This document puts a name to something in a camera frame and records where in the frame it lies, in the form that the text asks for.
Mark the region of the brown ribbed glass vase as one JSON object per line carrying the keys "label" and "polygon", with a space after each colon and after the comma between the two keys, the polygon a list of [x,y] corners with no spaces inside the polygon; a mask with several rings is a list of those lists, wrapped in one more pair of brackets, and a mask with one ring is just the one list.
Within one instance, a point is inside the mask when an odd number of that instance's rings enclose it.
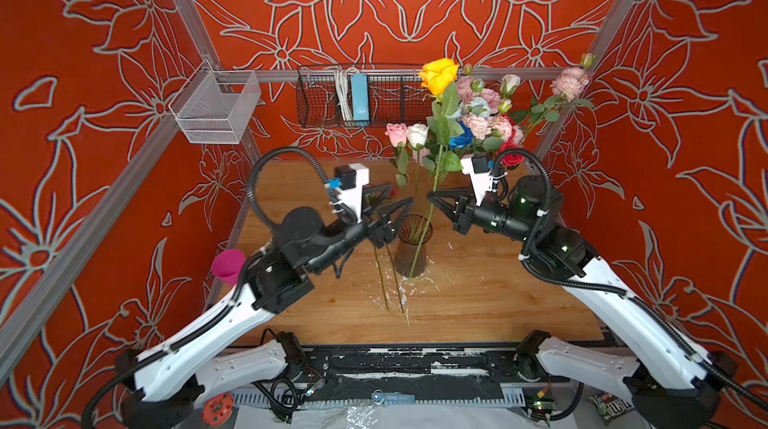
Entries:
{"label": "brown ribbed glass vase", "polygon": [[395,271],[405,278],[422,275],[427,265],[426,246],[432,236],[433,228],[427,218],[410,214],[398,231]]}

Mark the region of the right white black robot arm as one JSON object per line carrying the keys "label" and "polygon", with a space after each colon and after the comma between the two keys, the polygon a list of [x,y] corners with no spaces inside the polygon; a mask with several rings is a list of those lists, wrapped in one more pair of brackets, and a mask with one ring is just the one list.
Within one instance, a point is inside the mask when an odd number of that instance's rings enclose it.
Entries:
{"label": "right white black robot arm", "polygon": [[655,428],[713,427],[725,389],[760,409],[767,402],[737,383],[735,361],[710,352],[673,327],[614,272],[599,252],[557,220],[564,197],[532,153],[512,149],[536,172],[508,187],[505,152],[495,159],[461,160],[467,188],[431,191],[429,201],[454,231],[473,227],[518,241],[528,274],[581,301],[631,350],[617,356],[567,343],[546,331],[531,332],[515,350],[518,375],[527,381],[569,378],[630,404]]}

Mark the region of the single pink rose stem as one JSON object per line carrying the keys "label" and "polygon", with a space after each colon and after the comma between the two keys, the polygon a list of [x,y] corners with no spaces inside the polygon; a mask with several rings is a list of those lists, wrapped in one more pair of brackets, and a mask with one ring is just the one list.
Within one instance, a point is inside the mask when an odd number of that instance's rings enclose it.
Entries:
{"label": "single pink rose stem", "polygon": [[389,141],[394,149],[395,153],[395,167],[397,168],[397,174],[395,176],[397,185],[404,188],[408,184],[408,166],[410,162],[410,154],[408,149],[407,139],[408,126],[404,123],[386,125],[385,135],[389,138]]}

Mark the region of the pink rose bunch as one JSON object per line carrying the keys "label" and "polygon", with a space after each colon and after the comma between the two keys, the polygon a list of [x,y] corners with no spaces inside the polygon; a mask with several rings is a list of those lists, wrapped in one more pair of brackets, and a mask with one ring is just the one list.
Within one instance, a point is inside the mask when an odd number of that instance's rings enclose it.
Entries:
{"label": "pink rose bunch", "polygon": [[460,159],[467,154],[492,153],[500,147],[501,139],[491,135],[489,119],[491,115],[485,107],[485,103],[476,100],[476,105],[467,106],[460,99],[461,116],[459,123],[463,122],[473,133],[474,140],[472,146],[466,149],[451,149],[451,158],[448,161],[449,172],[444,175],[441,182],[453,172],[460,172],[462,169]]}

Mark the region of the white pink rose stem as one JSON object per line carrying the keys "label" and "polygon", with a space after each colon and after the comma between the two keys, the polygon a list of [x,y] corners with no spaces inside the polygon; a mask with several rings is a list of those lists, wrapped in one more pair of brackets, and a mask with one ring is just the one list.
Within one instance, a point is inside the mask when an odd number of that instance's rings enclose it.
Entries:
{"label": "white pink rose stem", "polygon": [[519,125],[511,118],[511,111],[513,107],[512,98],[520,84],[521,78],[516,74],[507,74],[501,79],[499,93],[502,96],[502,103],[498,111],[498,113],[505,114],[515,125],[516,133],[509,140],[518,145],[520,145],[523,139],[523,132]]}

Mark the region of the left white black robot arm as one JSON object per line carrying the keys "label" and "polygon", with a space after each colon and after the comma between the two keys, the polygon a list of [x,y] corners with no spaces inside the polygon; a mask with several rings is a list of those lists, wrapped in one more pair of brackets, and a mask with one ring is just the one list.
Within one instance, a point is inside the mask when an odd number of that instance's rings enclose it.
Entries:
{"label": "left white black robot arm", "polygon": [[[273,159],[296,154],[319,177],[336,215],[330,224],[307,206],[271,220],[257,199],[264,167]],[[118,386],[129,390],[120,408],[128,428],[174,428],[208,400],[248,382],[278,381],[303,356],[291,333],[226,358],[220,352],[250,330],[267,323],[308,294],[310,277],[331,268],[340,276],[355,248],[364,241],[382,248],[391,243],[410,212],[410,197],[390,201],[388,184],[373,186],[366,166],[338,166],[328,176],[318,160],[297,147],[280,147],[261,156],[246,183],[253,213],[271,237],[242,264],[226,296],[162,343],[144,351],[126,350],[115,360],[115,375],[98,389],[81,416],[84,428],[96,425],[101,400]]]}

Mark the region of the pink double rose stem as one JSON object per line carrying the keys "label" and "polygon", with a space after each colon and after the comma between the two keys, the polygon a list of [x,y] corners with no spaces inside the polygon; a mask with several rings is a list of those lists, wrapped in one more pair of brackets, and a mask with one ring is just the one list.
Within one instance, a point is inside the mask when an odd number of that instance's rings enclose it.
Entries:
{"label": "pink double rose stem", "polygon": [[496,114],[502,103],[501,94],[485,85],[485,81],[473,76],[474,67],[465,64],[457,80],[459,98],[464,104],[470,104],[475,99],[482,99],[489,107],[491,114]]}

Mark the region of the blue rose stem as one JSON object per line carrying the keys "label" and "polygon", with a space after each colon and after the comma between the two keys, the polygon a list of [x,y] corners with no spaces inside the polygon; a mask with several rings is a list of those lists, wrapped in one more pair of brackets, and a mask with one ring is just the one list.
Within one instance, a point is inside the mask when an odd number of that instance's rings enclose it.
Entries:
{"label": "blue rose stem", "polygon": [[472,131],[463,123],[459,123],[462,133],[450,139],[449,147],[451,149],[466,149],[472,146],[474,135]]}

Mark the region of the pale peach rose stem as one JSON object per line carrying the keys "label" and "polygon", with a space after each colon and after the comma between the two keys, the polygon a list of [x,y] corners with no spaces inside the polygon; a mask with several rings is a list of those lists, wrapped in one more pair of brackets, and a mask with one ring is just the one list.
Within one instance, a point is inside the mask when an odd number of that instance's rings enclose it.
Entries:
{"label": "pale peach rose stem", "polygon": [[381,262],[380,262],[380,259],[379,259],[379,256],[378,256],[378,250],[377,250],[375,245],[373,245],[373,254],[374,254],[375,265],[376,265],[376,268],[377,268],[377,271],[378,271],[378,274],[379,274],[379,283],[380,283],[380,288],[381,288],[381,292],[382,292],[382,300],[383,300],[383,302],[385,304],[386,311],[390,312],[389,300],[388,300],[388,296],[387,296],[387,289],[385,287],[385,281],[384,281],[384,274],[383,274]]}

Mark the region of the white cream rose stem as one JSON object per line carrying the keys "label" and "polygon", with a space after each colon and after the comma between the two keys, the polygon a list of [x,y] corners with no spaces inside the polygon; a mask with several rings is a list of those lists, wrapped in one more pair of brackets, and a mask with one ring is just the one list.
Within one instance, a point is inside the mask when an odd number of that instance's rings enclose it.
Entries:
{"label": "white cream rose stem", "polygon": [[411,150],[413,159],[416,164],[414,172],[415,187],[418,187],[418,180],[420,170],[424,159],[430,154],[430,150],[426,147],[427,139],[429,135],[429,128],[422,123],[416,123],[407,127],[406,139],[407,146]]}

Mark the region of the orange rose stem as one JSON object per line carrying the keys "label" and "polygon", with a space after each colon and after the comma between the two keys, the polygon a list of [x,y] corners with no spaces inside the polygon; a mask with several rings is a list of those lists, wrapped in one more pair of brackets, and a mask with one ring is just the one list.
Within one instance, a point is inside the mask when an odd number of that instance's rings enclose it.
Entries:
{"label": "orange rose stem", "polygon": [[426,147],[430,154],[424,159],[422,167],[432,179],[432,189],[436,190],[445,174],[451,158],[450,139],[462,133],[458,118],[461,116],[457,77],[459,65],[452,59],[441,58],[426,63],[419,71],[421,86],[432,98],[431,114],[425,125],[429,128]]}

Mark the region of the large pink peony stem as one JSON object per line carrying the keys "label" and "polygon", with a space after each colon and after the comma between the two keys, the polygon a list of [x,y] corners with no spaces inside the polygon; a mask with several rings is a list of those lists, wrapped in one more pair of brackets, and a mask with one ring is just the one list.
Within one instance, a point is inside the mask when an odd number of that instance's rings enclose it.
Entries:
{"label": "large pink peony stem", "polygon": [[508,141],[515,135],[515,125],[503,113],[498,113],[489,119],[491,135],[500,138],[503,142]]}

